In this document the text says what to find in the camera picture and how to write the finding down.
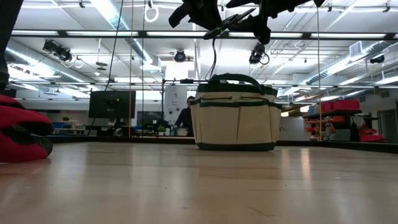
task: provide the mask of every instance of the ceiling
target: ceiling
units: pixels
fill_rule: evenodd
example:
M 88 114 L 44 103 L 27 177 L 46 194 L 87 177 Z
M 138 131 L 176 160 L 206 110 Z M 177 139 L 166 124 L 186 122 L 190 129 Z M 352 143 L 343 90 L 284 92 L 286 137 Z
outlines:
M 386 8 L 385 0 L 333 0 L 332 11 L 327 12 L 328 1 L 320 9 L 319 13 L 319 31 L 320 32 L 397 32 L 398 24 L 398 0 L 389 1 L 391 10 L 383 13 Z M 100 14 L 97 8 L 93 7 L 90 1 L 83 1 L 86 6 L 84 9 L 78 7 L 79 0 L 25 0 L 20 11 L 15 29 L 24 30 L 112 30 L 107 20 Z M 133 30 L 193 30 L 193 25 L 188 23 L 186 17 L 181 23 L 172 29 L 168 23 L 168 18 L 173 12 L 173 8 L 181 5 L 178 0 L 154 1 L 153 5 L 159 8 L 159 17 L 154 22 L 147 22 L 144 19 L 143 5 L 144 1 L 131 0 L 123 2 L 123 18 L 128 24 L 132 24 Z M 227 1 L 218 1 L 221 18 L 227 18 L 236 13 L 242 13 L 249 7 L 243 6 L 235 9 L 221 11 L 221 5 Z M 148 10 L 148 18 L 155 16 L 154 10 Z M 268 26 L 272 31 L 280 32 L 317 32 L 318 22 L 316 8 L 312 1 L 296 8 L 295 12 L 282 12 L 278 18 L 269 19 Z M 46 38 L 41 37 L 13 37 L 12 40 L 19 44 L 36 51 L 37 53 L 57 60 L 53 55 L 47 55 L 42 50 Z M 112 49 L 114 39 L 89 39 L 89 38 L 53 38 L 53 40 L 71 49 L 71 52 L 82 59 L 84 62 L 81 68 L 76 68 L 72 64 L 71 69 L 87 77 L 93 82 L 106 82 L 109 75 L 109 66 L 107 70 L 98 72 L 96 62 L 103 62 L 110 65 L 112 61 Z M 194 63 L 189 64 L 188 78 L 204 79 L 205 75 L 213 63 L 213 49 L 210 40 L 197 39 L 198 54 L 195 58 L 195 40 L 194 39 L 138 39 L 143 49 L 160 57 L 162 67 L 173 65 L 172 54 L 177 49 L 184 49 L 185 53 L 191 56 L 192 60 L 198 60 L 200 73 L 196 76 Z M 278 40 L 271 41 L 266 45 L 270 56 L 270 63 L 265 66 L 250 65 L 248 58 L 251 50 L 257 44 L 256 40 L 236 40 L 236 39 L 217 39 L 215 49 L 217 53 L 217 63 L 215 74 L 221 73 L 241 73 L 256 78 L 260 83 L 266 84 L 300 84 L 303 78 L 318 70 L 318 60 L 320 68 L 328 66 L 344 54 L 348 54 L 350 45 L 355 44 L 355 40 L 325 40 L 318 42 L 313 40 Z M 114 51 L 111 77 L 117 82 L 128 82 L 128 77 L 132 74 L 132 82 L 160 82 L 162 74 L 160 72 L 143 72 L 140 69 L 140 61 L 131 61 L 131 48 L 124 39 L 116 41 Z M 395 49 L 391 49 L 386 54 L 384 63 L 396 61 Z M 368 71 L 379 68 L 380 64 L 369 64 Z M 344 80 L 366 73 L 364 62 L 358 62 L 355 66 L 339 71 L 333 76 L 322 79 L 322 85 L 339 85 Z M 128 88 L 128 86 L 113 86 L 113 90 Z M 146 87 L 148 90 L 157 89 L 157 87 Z M 307 91 L 298 90 L 299 95 L 308 94 Z

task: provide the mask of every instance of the shelf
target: shelf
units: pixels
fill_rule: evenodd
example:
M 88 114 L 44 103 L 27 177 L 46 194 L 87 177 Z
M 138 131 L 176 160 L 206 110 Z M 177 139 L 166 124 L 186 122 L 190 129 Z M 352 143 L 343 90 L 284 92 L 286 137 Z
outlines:
M 362 111 L 361 110 L 335 110 L 335 111 L 323 112 L 322 117 L 347 115 L 347 114 L 358 114 L 358 113 L 362 113 Z M 319 118 L 319 114 L 307 115 L 307 116 L 303 116 L 303 118 Z

